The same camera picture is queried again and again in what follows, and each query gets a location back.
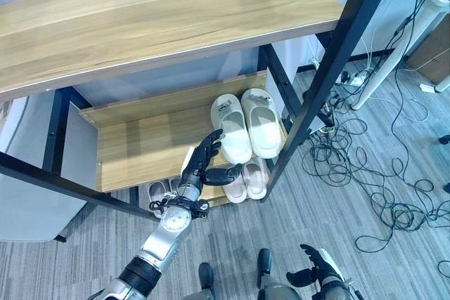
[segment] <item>slipper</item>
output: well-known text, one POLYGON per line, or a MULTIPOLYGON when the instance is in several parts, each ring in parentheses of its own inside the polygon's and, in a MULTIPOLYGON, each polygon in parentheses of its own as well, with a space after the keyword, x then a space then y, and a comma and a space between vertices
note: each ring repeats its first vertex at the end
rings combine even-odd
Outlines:
POLYGON ((181 182, 181 178, 180 177, 174 177, 169 179, 169 186, 170 186, 170 191, 172 193, 174 193, 175 195, 178 195, 178 186, 180 185, 181 182))
POLYGON ((234 182, 224 185, 222 188, 226 197, 232 203, 241 203, 247 198, 247 190, 245 189, 242 175, 239 175, 234 182))
POLYGON ((247 195, 253 200, 260 200, 267 193, 264 175, 262 159, 251 159, 248 163, 244 164, 242 177, 247 188, 247 195))
MULTIPOLYGON (((165 198, 166 193, 170 192, 170 187, 167 180, 156 181, 148 184, 147 194, 148 199, 151 202, 162 201, 165 198)), ((156 218, 161 218, 161 211, 153 212, 156 218)))
POLYGON ((232 94, 220 95, 211 106, 211 122, 214 129, 224 130, 221 151, 226 160, 232 164, 248 162, 252 145, 238 98, 232 94))
POLYGON ((240 103, 248 125, 253 152, 261 158, 274 158, 282 148, 280 127, 273 98, 262 89, 248 89, 240 103))

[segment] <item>wooden shelf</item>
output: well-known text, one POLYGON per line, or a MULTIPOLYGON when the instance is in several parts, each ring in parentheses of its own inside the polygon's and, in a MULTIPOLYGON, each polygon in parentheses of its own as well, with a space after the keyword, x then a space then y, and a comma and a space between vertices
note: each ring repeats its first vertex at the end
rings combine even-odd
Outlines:
POLYGON ((333 30, 338 0, 23 0, 0 6, 0 101, 333 30))
MULTIPOLYGON (((215 98, 223 93, 239 96, 249 88, 264 88, 265 83, 263 71, 82 110, 81 116, 98 129, 97 190, 108 192, 179 175, 189 147, 213 131, 210 109, 215 98)), ((219 153, 211 166, 227 163, 219 153)), ((220 187, 207 187, 205 193, 209 200, 224 196, 220 187)))
MULTIPOLYGON (((97 188, 129 188, 179 174, 190 146, 213 131, 210 105, 98 130, 97 188)), ((219 154, 212 165, 225 164, 219 154)))

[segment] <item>robotic hand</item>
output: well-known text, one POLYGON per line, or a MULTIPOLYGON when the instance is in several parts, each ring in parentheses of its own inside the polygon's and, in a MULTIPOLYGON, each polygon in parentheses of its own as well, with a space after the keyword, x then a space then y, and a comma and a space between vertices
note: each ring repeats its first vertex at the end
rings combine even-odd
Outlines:
MULTIPOLYGON (((344 281, 330 254, 324 249, 319 252, 306 244, 301 244, 300 247, 309 256, 314 267, 286 273, 289 283, 295 287, 305 287, 318 281, 321 291, 313 295, 312 300, 351 300, 349 285, 352 281, 344 281)), ((355 291, 355 294, 359 300, 364 300, 359 291, 355 291)))
POLYGON ((164 199, 157 208, 161 222, 142 245, 141 250, 117 279, 106 287, 98 300, 145 300, 178 252, 181 241, 191 231, 191 220, 205 218, 209 211, 206 200, 198 200, 203 184, 226 185, 239 177, 241 164, 230 169, 207 169, 219 153, 222 130, 208 135, 193 151, 181 175, 177 195, 164 199))
POLYGON ((242 164, 237 164, 229 169, 207 169, 211 159, 219 153, 221 143, 216 141, 219 140, 222 132, 222 129, 213 131, 193 151, 188 165, 181 174, 181 182, 178 189, 179 193, 183 193, 185 197, 186 189, 191 187, 195 187, 201 193, 203 184, 227 185, 239 177, 242 164))

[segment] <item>metal leg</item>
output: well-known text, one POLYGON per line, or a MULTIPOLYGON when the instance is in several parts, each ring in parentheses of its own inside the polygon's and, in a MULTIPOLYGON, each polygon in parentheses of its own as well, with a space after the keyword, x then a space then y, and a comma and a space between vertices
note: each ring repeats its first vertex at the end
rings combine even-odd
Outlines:
POLYGON ((134 186, 129 189, 129 203, 135 207, 139 207, 139 187, 134 186))
POLYGON ((153 213, 145 209, 117 200, 106 193, 99 193, 83 185, 76 184, 3 152, 0 152, 0 174, 14 177, 21 181, 56 191, 57 193, 86 200, 87 202, 103 207, 110 207, 118 211, 127 212, 128 214, 159 221, 153 213))
POLYGON ((283 150, 278 156, 278 161, 267 183, 266 197, 262 202, 265 202, 270 196, 297 146, 306 139, 309 125, 321 109, 326 96, 330 93, 333 84, 364 33, 380 1, 348 0, 345 4, 330 45, 326 49, 299 114, 296 116, 283 150))
POLYGON ((78 91, 73 87, 67 87, 70 92, 70 101, 77 107, 78 109, 87 109, 92 107, 91 103, 88 102, 78 91))
POLYGON ((57 235, 56 237, 54 237, 55 241, 57 242, 67 242, 67 239, 65 237, 63 237, 62 235, 57 235))
POLYGON ((65 130, 68 124, 70 96, 71 94, 67 89, 57 89, 51 108, 42 169, 56 175, 61 175, 61 167, 63 166, 65 130))
POLYGON ((261 46, 259 48, 259 53, 266 60, 270 73, 280 91, 281 98, 285 103, 289 115, 292 119, 296 118, 302 104, 290 83, 280 59, 278 59, 278 56, 276 55, 274 47, 271 44, 261 46))
POLYGON ((266 56, 263 53, 262 48, 263 48, 263 46, 260 46, 259 47, 259 51, 258 51, 257 71, 266 70, 267 69, 267 60, 266 60, 266 56))
POLYGON ((267 169, 269 170, 269 174, 272 172, 272 170, 274 169, 274 161, 272 160, 272 158, 266 158, 266 166, 267 169))

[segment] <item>wire bundle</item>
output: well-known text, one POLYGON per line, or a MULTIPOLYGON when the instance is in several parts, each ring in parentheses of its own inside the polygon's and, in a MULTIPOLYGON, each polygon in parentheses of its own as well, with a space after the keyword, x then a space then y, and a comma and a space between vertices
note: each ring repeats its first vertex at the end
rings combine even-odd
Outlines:
MULTIPOLYGON (((411 23, 411 33, 409 40, 404 48, 401 58, 406 55, 413 37, 416 16, 422 8, 426 0, 416 0, 414 10, 408 16, 400 27, 395 31, 386 48, 392 48, 404 35, 405 27, 411 23)), ((355 91, 348 91, 345 86, 341 85, 346 91, 346 96, 340 96, 336 90, 331 93, 330 106, 332 110, 332 118, 335 122, 333 128, 320 130, 310 136, 310 147, 302 157, 302 168, 310 175, 319 177, 323 182, 330 186, 345 186, 352 180, 356 181, 369 196, 371 206, 381 223, 387 226, 388 234, 385 237, 376 237, 373 235, 361 235, 355 239, 354 244, 357 249, 363 252, 373 253, 379 252, 386 248, 390 240, 394 236, 395 230, 414 232, 419 230, 423 224, 427 224, 431 228, 448 228, 450 227, 450 200, 441 202, 436 205, 430 195, 435 189, 432 181, 428 179, 420 179, 414 183, 410 183, 405 178, 405 173, 409 165, 409 149, 402 139, 396 134, 394 125, 398 120, 404 108, 404 95, 401 91, 398 71, 399 65, 395 68, 394 78, 397 90, 401 97, 401 104, 392 124, 392 135, 399 141, 406 151, 406 161, 395 157, 392 159, 391 172, 383 173, 368 166, 367 152, 363 147, 356 147, 352 155, 353 137, 360 136, 367 131, 367 124, 362 119, 352 118, 340 123, 335 116, 335 112, 346 114, 349 112, 349 99, 360 94, 366 87, 371 75, 380 67, 383 58, 379 58, 375 67, 371 67, 371 56, 369 56, 368 66, 361 72, 367 72, 363 84, 355 91), (357 123, 360 125, 358 131, 353 131, 349 125, 357 123), (388 187, 388 181, 395 180, 394 188, 388 187), (397 199, 394 193, 400 191, 404 187, 406 193, 413 199, 413 202, 404 202, 397 199), (375 242, 378 246, 375 248, 363 248, 362 245, 375 242)), ((428 118, 428 110, 424 119, 418 121, 411 119, 413 122, 423 122, 428 118)), ((442 270, 444 264, 450 261, 440 261, 437 264, 439 273, 450 278, 442 270)))
POLYGON ((354 146, 354 138, 367 132, 367 124, 359 118, 347 119, 335 126, 309 137, 309 148, 302 156, 302 168, 312 176, 320 178, 333 187, 342 187, 351 181, 357 182, 369 196, 371 206, 380 221, 387 226, 386 237, 362 235, 355 240, 356 247, 363 252, 379 252, 393 238, 395 230, 414 232, 423 224, 432 228, 450 227, 450 200, 436 205, 431 197, 433 183, 420 179, 409 183, 405 177, 408 162, 398 157, 392 159, 391 172, 385 173, 368 165, 368 155, 361 146, 354 146), (396 192, 405 191, 403 197, 416 201, 399 201, 396 192), (368 244, 376 248, 363 248, 368 244))

